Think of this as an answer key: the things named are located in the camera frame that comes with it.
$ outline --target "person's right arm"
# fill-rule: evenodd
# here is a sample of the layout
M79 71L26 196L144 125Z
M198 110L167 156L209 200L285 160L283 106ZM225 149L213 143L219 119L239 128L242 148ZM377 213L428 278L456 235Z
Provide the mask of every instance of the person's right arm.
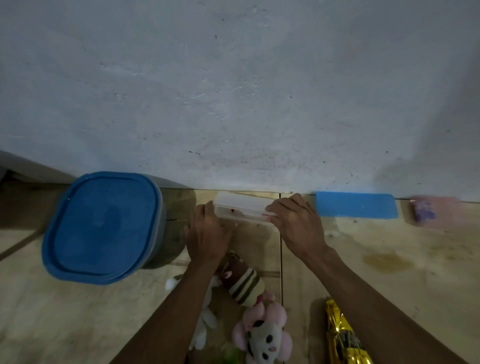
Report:
M355 274L325 243L322 222L299 194L267 211L287 247L318 277L375 364L457 364L463 361Z

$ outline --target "shiny gold object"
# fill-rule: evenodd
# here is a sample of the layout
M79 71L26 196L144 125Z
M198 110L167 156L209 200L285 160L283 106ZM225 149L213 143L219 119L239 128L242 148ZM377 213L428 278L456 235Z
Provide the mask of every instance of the shiny gold object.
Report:
M327 344L331 364L373 364L334 300L328 300Z

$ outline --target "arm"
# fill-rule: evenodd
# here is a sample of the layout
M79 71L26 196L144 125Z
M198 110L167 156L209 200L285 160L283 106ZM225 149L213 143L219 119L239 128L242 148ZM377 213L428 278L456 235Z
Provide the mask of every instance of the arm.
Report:
M320 217L299 194L267 208L287 247L333 296L376 364L465 363L357 276L324 240Z
M192 261L160 307L112 360L119 363L183 364L210 280L228 249L231 229L224 231L210 201L197 206L185 228Z

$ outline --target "pink package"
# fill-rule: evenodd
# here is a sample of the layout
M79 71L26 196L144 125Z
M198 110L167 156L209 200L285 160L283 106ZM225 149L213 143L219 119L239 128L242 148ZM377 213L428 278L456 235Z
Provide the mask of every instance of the pink package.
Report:
M455 197L415 196L410 202L417 226L445 229L465 223L461 201Z

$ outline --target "pink plush toy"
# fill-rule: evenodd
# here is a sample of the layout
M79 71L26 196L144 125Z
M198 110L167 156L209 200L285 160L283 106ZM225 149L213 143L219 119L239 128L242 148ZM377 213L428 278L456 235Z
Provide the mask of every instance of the pink plush toy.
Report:
M243 319L233 328L232 340L240 350L248 351L247 364L285 362L292 352L292 339L283 331L287 313L272 303L265 310L262 302L247 308Z

